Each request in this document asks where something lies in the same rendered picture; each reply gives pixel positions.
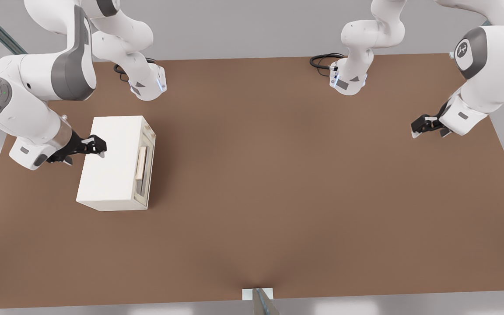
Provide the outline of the white oven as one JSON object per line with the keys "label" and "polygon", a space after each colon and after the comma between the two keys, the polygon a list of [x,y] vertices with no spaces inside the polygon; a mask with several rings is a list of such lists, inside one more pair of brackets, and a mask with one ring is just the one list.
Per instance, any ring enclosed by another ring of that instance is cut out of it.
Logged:
{"label": "white oven", "polygon": [[107,150],[104,158],[86,156],[78,203],[98,211],[147,209],[134,199],[137,147],[145,123],[148,124],[141,115],[94,118],[91,133],[106,142]]}

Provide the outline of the oven door with glass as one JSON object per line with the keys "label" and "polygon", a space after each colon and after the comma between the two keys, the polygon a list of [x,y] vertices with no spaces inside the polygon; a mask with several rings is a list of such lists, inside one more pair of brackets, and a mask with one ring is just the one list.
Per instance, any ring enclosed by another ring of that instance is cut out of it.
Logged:
{"label": "oven door with glass", "polygon": [[150,190],[150,182],[151,182],[151,173],[152,173],[152,164],[154,158],[154,144],[156,140],[156,134],[152,131],[148,124],[143,124],[142,126],[142,134],[140,136],[140,141],[137,149],[139,150],[140,146],[148,146],[147,151],[147,161],[146,161],[146,169],[144,178],[142,181],[136,181],[134,179],[134,199],[141,204],[145,209],[148,207],[149,200],[149,190]]}

